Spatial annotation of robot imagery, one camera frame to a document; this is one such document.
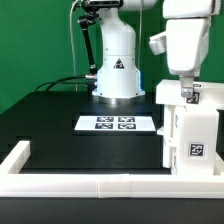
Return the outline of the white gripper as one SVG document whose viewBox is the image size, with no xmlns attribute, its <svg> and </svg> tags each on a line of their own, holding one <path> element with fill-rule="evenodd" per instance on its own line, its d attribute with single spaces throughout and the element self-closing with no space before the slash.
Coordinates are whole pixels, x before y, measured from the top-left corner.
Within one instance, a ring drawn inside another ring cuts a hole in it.
<svg viewBox="0 0 224 224">
<path fill-rule="evenodd" d="M 181 96 L 194 92 L 194 75 L 208 53 L 210 18 L 215 0 L 165 0 L 167 64 L 180 77 Z"/>
</svg>

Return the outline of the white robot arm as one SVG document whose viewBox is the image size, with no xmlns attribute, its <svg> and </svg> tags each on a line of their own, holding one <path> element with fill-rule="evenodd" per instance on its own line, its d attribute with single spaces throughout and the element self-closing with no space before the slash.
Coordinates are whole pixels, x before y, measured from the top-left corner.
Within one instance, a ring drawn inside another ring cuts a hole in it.
<svg viewBox="0 0 224 224">
<path fill-rule="evenodd" d="M 136 34 L 120 20 L 119 11 L 144 11 L 158 0 L 90 0 L 99 15 L 103 40 L 103 64 L 97 73 L 93 95 L 111 103 L 145 95 L 135 65 Z M 168 69 L 180 79 L 181 96 L 193 96 L 193 82 L 208 54 L 212 17 L 221 11 L 222 0 L 164 0 L 166 30 L 154 35 L 149 46 L 156 55 L 167 54 Z"/>
</svg>

